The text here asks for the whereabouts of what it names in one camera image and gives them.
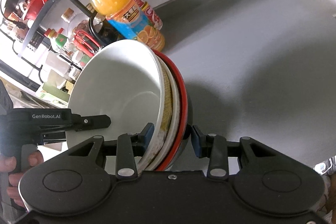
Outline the person's left hand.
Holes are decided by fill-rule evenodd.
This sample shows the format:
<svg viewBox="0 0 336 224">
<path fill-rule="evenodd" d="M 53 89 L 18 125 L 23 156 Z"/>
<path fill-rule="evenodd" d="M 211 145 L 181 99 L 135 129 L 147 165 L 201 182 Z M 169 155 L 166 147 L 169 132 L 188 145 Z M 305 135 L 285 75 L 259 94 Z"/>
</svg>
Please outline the person's left hand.
<svg viewBox="0 0 336 224">
<path fill-rule="evenodd" d="M 29 157 L 30 167 L 35 167 L 44 162 L 43 155 L 39 150 L 33 152 Z M 8 186 L 1 186 L 1 190 L 6 192 L 5 197 L 13 201 L 20 207 L 25 207 L 23 200 L 19 194 L 18 185 L 24 173 L 11 173 L 15 170 L 17 159 L 15 157 L 5 157 L 1 155 L 1 173 L 8 174 Z"/>
</svg>

